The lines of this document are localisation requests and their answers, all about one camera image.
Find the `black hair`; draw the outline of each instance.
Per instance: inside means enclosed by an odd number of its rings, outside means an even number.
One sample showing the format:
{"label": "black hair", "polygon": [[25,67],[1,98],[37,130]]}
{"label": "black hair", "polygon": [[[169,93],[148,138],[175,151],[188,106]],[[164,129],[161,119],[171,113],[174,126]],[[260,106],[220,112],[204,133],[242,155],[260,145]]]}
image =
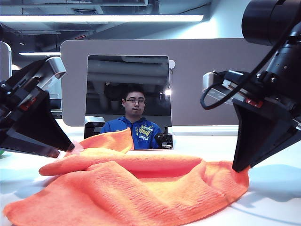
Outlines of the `black hair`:
{"label": "black hair", "polygon": [[130,84],[128,85],[126,91],[124,92],[124,99],[126,99],[126,97],[128,96],[129,93],[131,92],[140,92],[145,96],[144,90],[142,85],[140,84]]}

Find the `eyeglasses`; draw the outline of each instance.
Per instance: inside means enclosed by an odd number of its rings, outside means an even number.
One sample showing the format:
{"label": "eyeglasses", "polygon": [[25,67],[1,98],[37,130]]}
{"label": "eyeglasses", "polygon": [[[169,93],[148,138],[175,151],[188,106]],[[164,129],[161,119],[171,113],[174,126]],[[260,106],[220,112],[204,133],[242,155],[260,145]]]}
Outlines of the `eyeglasses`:
{"label": "eyeglasses", "polygon": [[125,101],[129,101],[129,102],[131,102],[132,104],[136,104],[136,102],[138,102],[138,103],[140,103],[140,104],[144,104],[144,103],[145,103],[145,100],[144,100],[144,99],[139,99],[139,100],[136,100],[136,99],[128,99],[128,100],[126,100],[126,99],[125,99]]}

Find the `robotic arm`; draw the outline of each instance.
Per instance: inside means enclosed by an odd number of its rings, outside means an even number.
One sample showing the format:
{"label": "robotic arm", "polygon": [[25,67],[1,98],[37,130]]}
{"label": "robotic arm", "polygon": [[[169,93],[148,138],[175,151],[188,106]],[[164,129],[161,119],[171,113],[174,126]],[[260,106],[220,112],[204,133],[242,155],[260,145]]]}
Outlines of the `robotic arm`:
{"label": "robotic arm", "polygon": [[[242,30],[248,42],[274,47],[251,73],[205,74],[201,98],[206,110],[234,105],[239,129],[232,167],[237,172],[301,140],[301,1],[252,0]],[[258,73],[275,52],[267,70]],[[207,106],[207,95],[219,101]]]}
{"label": "robotic arm", "polygon": [[0,82],[1,150],[57,157],[74,145],[50,112],[48,87],[66,69],[59,57],[35,61]]}

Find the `gray panel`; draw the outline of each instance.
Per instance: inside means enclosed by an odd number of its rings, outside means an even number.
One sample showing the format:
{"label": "gray panel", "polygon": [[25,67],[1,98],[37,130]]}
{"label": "gray panel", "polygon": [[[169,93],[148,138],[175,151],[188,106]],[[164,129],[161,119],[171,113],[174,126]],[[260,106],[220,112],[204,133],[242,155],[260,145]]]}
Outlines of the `gray panel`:
{"label": "gray panel", "polygon": [[270,47],[244,39],[69,40],[61,45],[67,73],[62,78],[63,120],[84,125],[89,55],[168,56],[176,65],[170,75],[172,125],[237,125],[232,105],[204,110],[202,77],[216,70],[251,71]]}
{"label": "gray panel", "polygon": [[7,80],[11,74],[11,48],[0,41],[0,81]]}

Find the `blue hoodie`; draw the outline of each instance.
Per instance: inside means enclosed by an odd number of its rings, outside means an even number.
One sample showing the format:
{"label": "blue hoodie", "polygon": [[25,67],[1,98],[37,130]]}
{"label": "blue hoodie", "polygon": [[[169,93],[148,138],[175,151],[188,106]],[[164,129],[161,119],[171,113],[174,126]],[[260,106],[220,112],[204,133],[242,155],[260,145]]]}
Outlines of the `blue hoodie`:
{"label": "blue hoodie", "polygon": [[161,133],[161,129],[157,124],[145,118],[141,118],[134,123],[131,123],[124,116],[107,121],[100,133],[121,131],[127,127],[131,128],[134,149],[155,149],[159,147],[155,140],[155,135]]}

